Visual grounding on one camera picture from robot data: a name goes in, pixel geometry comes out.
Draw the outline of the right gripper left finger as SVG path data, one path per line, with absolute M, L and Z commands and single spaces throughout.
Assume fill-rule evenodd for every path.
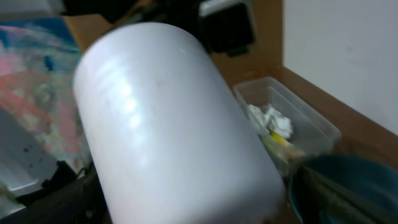
M 1 218 L 1 224 L 103 223 L 107 205 L 94 164 L 77 173 L 64 161 L 57 166 L 42 189 L 16 198 L 25 207 Z

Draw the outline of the dark blue plate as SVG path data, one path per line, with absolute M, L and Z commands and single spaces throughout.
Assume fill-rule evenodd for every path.
M 397 169 L 358 156 L 321 156 L 304 162 L 289 181 L 289 200 L 296 216 L 295 175 L 301 167 L 325 175 L 355 194 L 397 214 Z

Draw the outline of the yellow green snack wrapper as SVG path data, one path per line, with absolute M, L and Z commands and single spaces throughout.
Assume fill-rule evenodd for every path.
M 261 139 L 265 148 L 284 162 L 306 156 L 303 150 L 294 146 L 292 143 L 288 142 L 288 140 L 273 131 L 271 131 L 270 134 L 266 134 Z

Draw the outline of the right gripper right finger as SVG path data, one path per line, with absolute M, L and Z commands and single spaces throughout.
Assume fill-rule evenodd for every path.
M 397 214 L 369 202 L 325 175 L 301 167 L 295 175 L 296 211 L 302 223 L 397 223 Z

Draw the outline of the pink cup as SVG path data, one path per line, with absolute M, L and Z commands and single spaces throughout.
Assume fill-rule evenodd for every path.
M 259 223 L 282 178 L 187 31 L 145 22 L 97 39 L 73 91 L 113 223 Z

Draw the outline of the white tissue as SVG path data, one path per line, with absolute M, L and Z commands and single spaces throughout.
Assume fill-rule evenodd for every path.
M 271 104 L 265 110 L 254 105 L 248 105 L 249 122 L 258 134 L 276 133 L 284 139 L 290 139 L 293 134 L 291 120 L 277 111 Z

